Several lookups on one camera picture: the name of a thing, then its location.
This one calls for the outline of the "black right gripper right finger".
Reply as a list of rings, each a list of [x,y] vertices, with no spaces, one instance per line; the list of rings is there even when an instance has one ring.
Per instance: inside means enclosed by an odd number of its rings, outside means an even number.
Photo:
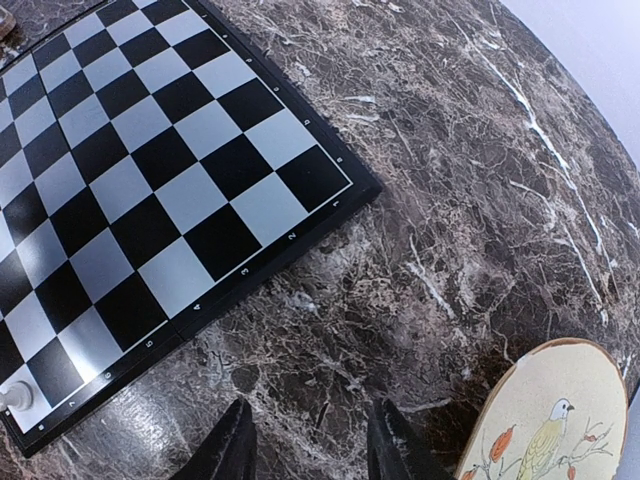
[[[390,399],[376,399],[367,425],[369,479],[452,479]]]

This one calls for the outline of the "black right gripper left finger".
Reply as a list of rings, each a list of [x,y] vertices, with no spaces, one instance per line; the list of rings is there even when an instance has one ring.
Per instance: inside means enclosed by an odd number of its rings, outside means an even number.
[[[172,480],[255,479],[256,454],[251,405],[245,398],[237,398]]]

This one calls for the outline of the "white rook chess piece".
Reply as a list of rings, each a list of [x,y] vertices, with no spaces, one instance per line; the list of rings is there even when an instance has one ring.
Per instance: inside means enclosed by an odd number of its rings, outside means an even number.
[[[31,385],[25,381],[12,383],[5,393],[0,394],[0,410],[6,411],[13,408],[17,411],[29,410],[34,402],[34,393]]]

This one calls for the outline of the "black grey chessboard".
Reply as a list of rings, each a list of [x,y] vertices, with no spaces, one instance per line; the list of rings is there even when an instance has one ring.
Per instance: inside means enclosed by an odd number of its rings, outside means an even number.
[[[32,456],[381,184],[207,1],[107,1],[1,73],[1,420]]]

